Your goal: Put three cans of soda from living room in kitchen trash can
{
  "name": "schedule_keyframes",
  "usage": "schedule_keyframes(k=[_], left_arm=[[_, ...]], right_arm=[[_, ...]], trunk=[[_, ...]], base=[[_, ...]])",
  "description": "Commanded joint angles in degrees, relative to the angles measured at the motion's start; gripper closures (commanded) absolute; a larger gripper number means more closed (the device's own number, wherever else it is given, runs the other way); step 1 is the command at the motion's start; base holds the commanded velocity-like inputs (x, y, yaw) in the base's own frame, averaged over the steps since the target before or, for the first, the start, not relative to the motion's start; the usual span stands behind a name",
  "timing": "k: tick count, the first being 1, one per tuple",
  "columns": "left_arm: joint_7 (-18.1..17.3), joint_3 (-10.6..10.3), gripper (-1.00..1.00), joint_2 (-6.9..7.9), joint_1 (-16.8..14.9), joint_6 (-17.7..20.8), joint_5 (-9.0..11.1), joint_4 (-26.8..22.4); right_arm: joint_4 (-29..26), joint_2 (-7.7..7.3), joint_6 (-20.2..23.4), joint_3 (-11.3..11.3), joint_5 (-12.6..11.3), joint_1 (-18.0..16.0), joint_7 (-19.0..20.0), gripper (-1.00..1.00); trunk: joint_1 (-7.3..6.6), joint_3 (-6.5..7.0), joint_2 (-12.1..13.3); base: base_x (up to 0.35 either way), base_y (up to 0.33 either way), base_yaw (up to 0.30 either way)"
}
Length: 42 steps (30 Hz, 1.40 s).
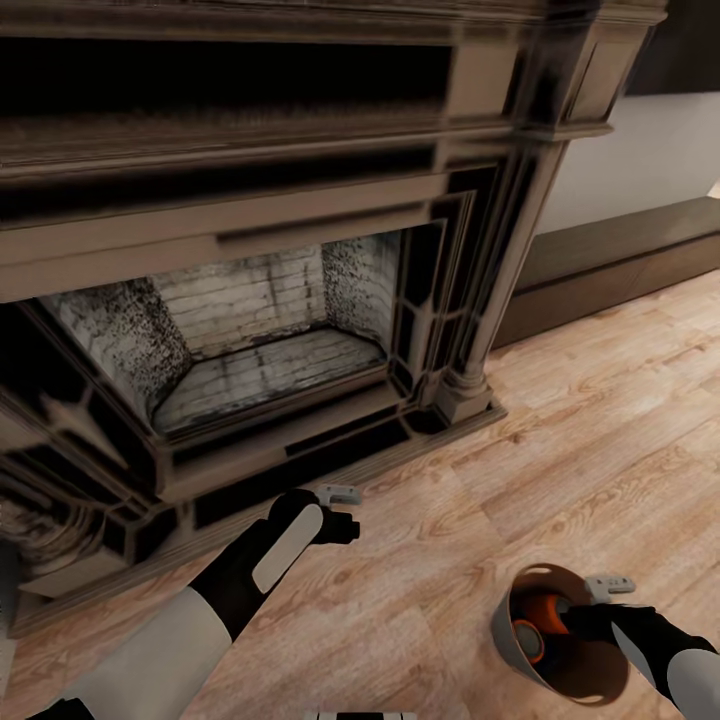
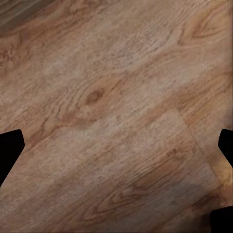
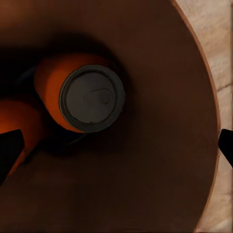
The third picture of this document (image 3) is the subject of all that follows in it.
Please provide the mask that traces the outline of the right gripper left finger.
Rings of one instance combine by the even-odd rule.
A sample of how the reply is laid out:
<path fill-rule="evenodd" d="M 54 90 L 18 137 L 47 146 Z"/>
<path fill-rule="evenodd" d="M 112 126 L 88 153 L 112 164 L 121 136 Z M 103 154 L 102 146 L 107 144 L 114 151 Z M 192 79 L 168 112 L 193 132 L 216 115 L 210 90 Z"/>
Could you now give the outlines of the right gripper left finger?
<path fill-rule="evenodd" d="M 0 187 L 24 148 L 20 129 L 0 134 Z"/>

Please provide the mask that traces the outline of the trash can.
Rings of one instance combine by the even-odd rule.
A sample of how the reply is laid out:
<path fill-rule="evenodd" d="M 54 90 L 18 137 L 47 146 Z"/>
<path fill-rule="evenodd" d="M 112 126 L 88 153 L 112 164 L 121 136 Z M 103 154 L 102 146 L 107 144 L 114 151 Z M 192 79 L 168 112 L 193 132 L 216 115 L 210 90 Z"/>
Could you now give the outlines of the trash can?
<path fill-rule="evenodd" d="M 107 128 L 49 132 L 0 187 L 0 233 L 196 233 L 216 182 L 212 72 L 176 0 L 0 0 L 0 98 L 45 56 L 109 62 L 124 103 Z"/>

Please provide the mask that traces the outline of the can of soda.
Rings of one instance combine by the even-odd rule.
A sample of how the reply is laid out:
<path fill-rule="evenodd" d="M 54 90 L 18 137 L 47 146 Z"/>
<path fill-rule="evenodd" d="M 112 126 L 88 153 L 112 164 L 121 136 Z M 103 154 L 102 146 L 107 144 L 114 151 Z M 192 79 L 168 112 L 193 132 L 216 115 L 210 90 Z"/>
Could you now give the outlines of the can of soda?
<path fill-rule="evenodd" d="M 15 80 L 14 89 L 19 94 L 26 94 L 26 95 L 29 95 L 31 97 L 38 99 L 43 104 L 40 97 L 36 93 L 36 91 L 34 89 L 34 85 L 33 85 L 33 73 L 34 73 L 35 68 L 36 68 L 36 66 L 31 68 L 30 70 L 28 70 L 27 72 L 25 72 L 21 76 L 19 76 Z M 63 143 L 63 145 L 73 144 L 76 141 L 83 138 L 86 134 L 88 134 L 87 132 L 86 133 L 78 133 L 78 132 L 73 132 L 73 131 L 69 131 L 67 129 L 64 129 L 61 127 L 61 125 L 56 123 L 51 116 L 50 116 L 49 132 L 53 135 L 53 137 L 55 139 L 57 139 L 58 141 Z"/>
<path fill-rule="evenodd" d="M 50 115 L 36 98 L 26 94 L 0 98 L 0 134 L 20 129 L 25 148 L 7 177 L 43 139 L 50 128 Z"/>
<path fill-rule="evenodd" d="M 118 73 L 109 62 L 92 54 L 56 52 L 45 56 L 34 69 L 33 85 L 54 121 L 78 133 L 107 128 L 124 103 Z"/>

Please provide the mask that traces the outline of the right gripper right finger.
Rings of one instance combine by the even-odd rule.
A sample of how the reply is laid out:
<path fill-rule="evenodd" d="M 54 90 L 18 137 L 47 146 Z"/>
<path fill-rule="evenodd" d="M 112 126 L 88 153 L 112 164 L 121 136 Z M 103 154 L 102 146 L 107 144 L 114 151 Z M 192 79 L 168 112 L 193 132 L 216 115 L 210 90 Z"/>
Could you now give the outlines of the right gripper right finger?
<path fill-rule="evenodd" d="M 233 131 L 227 129 L 221 131 L 218 147 L 233 167 Z"/>

